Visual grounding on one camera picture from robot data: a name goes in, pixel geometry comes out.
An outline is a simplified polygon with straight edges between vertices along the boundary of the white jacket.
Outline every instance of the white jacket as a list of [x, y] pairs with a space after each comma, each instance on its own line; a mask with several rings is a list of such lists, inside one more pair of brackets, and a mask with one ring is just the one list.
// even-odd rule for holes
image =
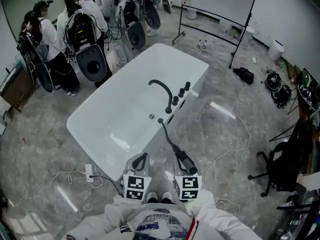
[[41, 24], [42, 42], [49, 46], [46, 58], [51, 61], [60, 52], [64, 51], [64, 46], [60, 42], [57, 31], [51, 21], [44, 17], [39, 17], [38, 19]]
[[[80, 0], [78, 4], [82, 7], [83, 11], [86, 12], [88, 15], [91, 15], [95, 18], [97, 23], [98, 28], [102, 32], [107, 32], [108, 30], [108, 24], [105, 21], [105, 18], [100, 10], [100, 7], [92, 0]], [[57, 23], [56, 23], [56, 30], [58, 33], [58, 37], [62, 44], [64, 44], [64, 37], [65, 37], [65, 28], [66, 25], [69, 21], [68, 14], [67, 14], [67, 9], [64, 9], [62, 13], [59, 14], [57, 18]], [[100, 38], [101, 32], [97, 31], [97, 39]]]
[[194, 240], [261, 240], [235, 216], [217, 209], [212, 193], [207, 190], [202, 190], [196, 200], [185, 206], [142, 205], [141, 201], [119, 195], [113, 201], [105, 206], [104, 214], [85, 218], [67, 235], [76, 240], [167, 239], [169, 236]]

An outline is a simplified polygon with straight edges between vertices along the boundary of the office chair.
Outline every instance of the office chair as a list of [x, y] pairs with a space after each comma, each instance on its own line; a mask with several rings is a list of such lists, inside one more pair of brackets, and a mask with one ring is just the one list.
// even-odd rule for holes
[[[249, 175], [248, 180], [268, 176], [269, 181], [261, 197], [266, 197], [270, 188], [277, 191], [292, 192], [297, 187], [297, 177], [302, 166], [308, 164], [308, 155], [312, 151], [312, 127], [310, 122], [304, 122], [300, 118], [288, 142], [279, 143], [270, 153], [269, 158], [263, 151], [257, 153], [262, 155], [266, 162], [266, 172], [257, 176]], [[274, 160], [275, 154], [281, 152], [281, 156]]]

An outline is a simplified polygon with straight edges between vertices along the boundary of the gray tile floor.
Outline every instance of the gray tile floor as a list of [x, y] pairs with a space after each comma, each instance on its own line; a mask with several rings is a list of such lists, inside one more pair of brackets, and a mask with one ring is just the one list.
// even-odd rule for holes
[[[173, 9], [172, 14], [163, 11], [159, 14], [162, 23], [160, 33], [148, 38], [147, 47], [155, 43], [171, 46], [177, 35], [180, 11]], [[218, 31], [217, 23], [202, 16], [196, 21], [183, 16], [183, 21], [232, 39]], [[297, 111], [287, 115], [289, 106], [278, 109], [264, 84], [260, 83], [266, 77], [261, 67], [276, 70], [289, 83], [286, 70], [275, 66], [262, 45], [255, 41], [253, 46], [243, 43], [233, 67], [244, 67], [254, 73], [254, 83], [249, 86], [228, 69], [234, 46], [199, 31], [183, 29], [186, 36], [181, 37], [174, 47], [205, 61], [210, 67], [194, 107], [170, 136], [198, 159], [204, 176], [226, 151], [246, 148], [250, 134], [247, 150], [228, 152], [208, 171], [206, 188], [218, 198], [239, 204], [239, 219], [261, 238], [267, 239], [282, 215], [276, 207], [285, 201], [288, 193], [272, 189], [268, 197], [262, 198], [260, 194], [266, 188], [267, 179], [249, 181], [247, 176], [264, 172], [265, 164], [256, 153], [270, 151], [277, 142], [269, 143], [269, 139], [298, 119]], [[205, 44], [206, 49], [197, 49], [197, 44], [201, 47]], [[14, 204], [18, 204], [23, 196], [36, 196], [59, 171], [84, 172], [85, 164], [93, 164], [66, 127], [71, 113], [95, 91], [93, 83], [86, 80], [81, 72], [77, 75], [81, 84], [77, 96], [67, 96], [62, 90], [52, 94], [42, 88], [37, 89], [22, 113], [15, 113], [14, 120], [0, 138], [0, 183]], [[230, 115], [217, 110], [217, 105]], [[249, 134], [237, 114], [247, 125]], [[171, 149], [166, 143], [158, 154], [151, 170], [153, 183], [150, 190], [156, 190], [160, 195], [172, 188], [165, 172], [173, 171], [173, 163]], [[66, 173], [60, 173], [51, 187], [45, 188], [37, 197], [22, 200], [15, 207], [9, 206], [6, 217], [22, 239], [60, 239], [85, 217], [102, 214], [104, 206], [117, 193], [108, 181], [99, 188], [93, 188], [84, 175], [75, 172], [71, 176], [72, 184], [68, 183]], [[95, 179], [93, 184], [99, 185], [99, 179]], [[233, 203], [225, 201], [225, 209], [237, 215], [239, 207]], [[224, 209], [224, 204], [220, 203], [218, 208]]]

